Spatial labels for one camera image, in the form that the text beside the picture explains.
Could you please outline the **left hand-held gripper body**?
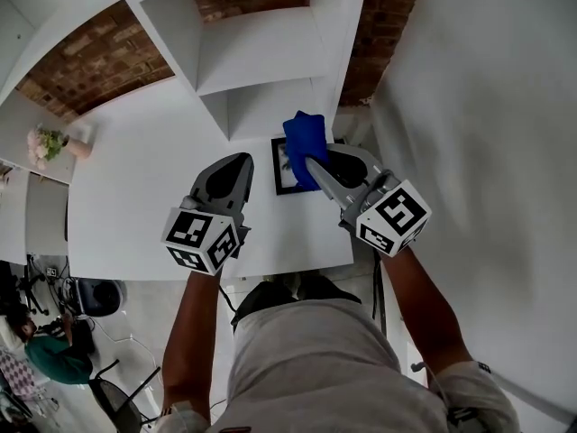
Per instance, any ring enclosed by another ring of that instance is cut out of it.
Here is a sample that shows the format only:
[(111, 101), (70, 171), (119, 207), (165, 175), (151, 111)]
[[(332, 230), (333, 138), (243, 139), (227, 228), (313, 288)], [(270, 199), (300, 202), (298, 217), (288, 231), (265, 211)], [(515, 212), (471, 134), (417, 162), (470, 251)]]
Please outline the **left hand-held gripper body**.
[(211, 164), (170, 210), (161, 241), (179, 266), (215, 275), (238, 256), (250, 231), (239, 208), (242, 165), (241, 152)]

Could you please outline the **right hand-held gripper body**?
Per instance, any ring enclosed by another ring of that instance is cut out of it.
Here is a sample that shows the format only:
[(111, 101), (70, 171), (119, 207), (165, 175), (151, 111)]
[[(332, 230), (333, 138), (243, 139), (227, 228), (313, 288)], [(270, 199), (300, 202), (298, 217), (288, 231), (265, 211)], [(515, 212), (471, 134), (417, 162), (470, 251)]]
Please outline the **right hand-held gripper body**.
[(349, 191), (351, 204), (341, 209), (341, 222), (357, 238), (388, 257), (415, 240), (432, 210), (408, 180), (397, 178), (363, 148), (331, 143), (328, 157)]

